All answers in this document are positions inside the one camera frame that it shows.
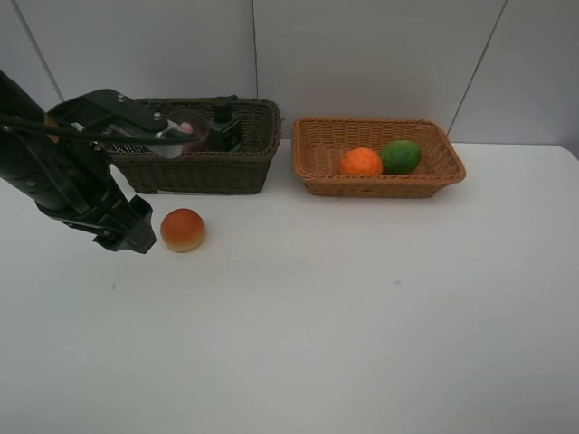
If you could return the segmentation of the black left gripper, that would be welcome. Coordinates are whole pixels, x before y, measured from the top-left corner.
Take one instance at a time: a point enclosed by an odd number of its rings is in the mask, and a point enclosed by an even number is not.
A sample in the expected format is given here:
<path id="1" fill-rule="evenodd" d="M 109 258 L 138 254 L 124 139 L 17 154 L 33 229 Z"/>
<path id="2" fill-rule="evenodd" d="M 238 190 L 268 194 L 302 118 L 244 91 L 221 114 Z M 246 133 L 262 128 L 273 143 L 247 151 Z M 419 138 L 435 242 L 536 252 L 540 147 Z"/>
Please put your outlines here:
<path id="1" fill-rule="evenodd" d="M 55 211 L 39 203 L 36 207 L 74 230 L 93 234 L 93 241 L 106 250 L 146 254 L 154 246 L 151 205 L 138 195 L 127 199 L 112 176 L 110 163 L 104 165 L 103 177 L 104 185 L 89 199 L 87 211 Z"/>

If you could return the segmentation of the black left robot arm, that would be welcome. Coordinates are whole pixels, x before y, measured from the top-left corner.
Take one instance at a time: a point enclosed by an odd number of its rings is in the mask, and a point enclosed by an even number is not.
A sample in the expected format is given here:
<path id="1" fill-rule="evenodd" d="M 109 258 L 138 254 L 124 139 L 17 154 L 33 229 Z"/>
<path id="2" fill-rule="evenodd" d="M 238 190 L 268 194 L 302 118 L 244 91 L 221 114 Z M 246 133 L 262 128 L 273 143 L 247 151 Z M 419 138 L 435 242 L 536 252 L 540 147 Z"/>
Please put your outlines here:
<path id="1" fill-rule="evenodd" d="M 156 243 L 152 208 L 127 199 L 114 180 L 109 155 L 90 140 L 75 141 L 1 122 L 1 178 L 47 217 L 93 234 L 110 251 L 145 254 Z"/>

